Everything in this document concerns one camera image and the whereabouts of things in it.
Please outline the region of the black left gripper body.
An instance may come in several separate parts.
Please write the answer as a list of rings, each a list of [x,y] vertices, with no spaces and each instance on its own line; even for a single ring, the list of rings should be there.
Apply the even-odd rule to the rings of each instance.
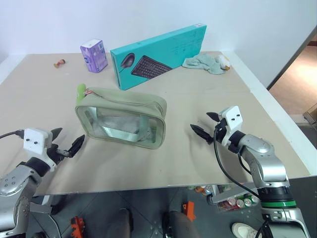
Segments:
[[[58,165],[64,158],[72,158],[73,157],[73,146],[75,142],[72,143],[71,148],[68,150],[61,150],[58,148],[57,144],[52,144],[50,148],[47,149],[47,156]]]

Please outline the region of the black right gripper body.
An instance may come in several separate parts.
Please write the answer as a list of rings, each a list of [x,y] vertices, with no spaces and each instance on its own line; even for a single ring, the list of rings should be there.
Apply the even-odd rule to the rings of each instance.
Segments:
[[[215,130],[214,131],[217,131],[217,135],[213,136],[211,138],[211,141],[209,142],[209,144],[212,144],[213,142],[219,142],[219,143],[222,143],[225,135],[226,135],[226,132],[227,132],[227,129],[226,129],[226,126],[227,126],[227,121],[226,119],[216,119],[215,120],[218,124],[215,126]]]

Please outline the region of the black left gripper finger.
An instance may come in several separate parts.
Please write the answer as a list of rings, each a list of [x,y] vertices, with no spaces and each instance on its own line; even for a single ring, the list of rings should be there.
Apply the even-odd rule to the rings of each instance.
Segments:
[[[83,143],[85,140],[85,135],[82,135],[75,139],[75,141],[72,143],[72,146],[67,151],[68,152],[68,158],[72,158],[75,156],[75,154],[81,149]]]
[[[60,134],[60,132],[62,131],[62,127],[59,128],[55,128],[53,130],[51,130],[52,133],[52,141],[54,141]]]

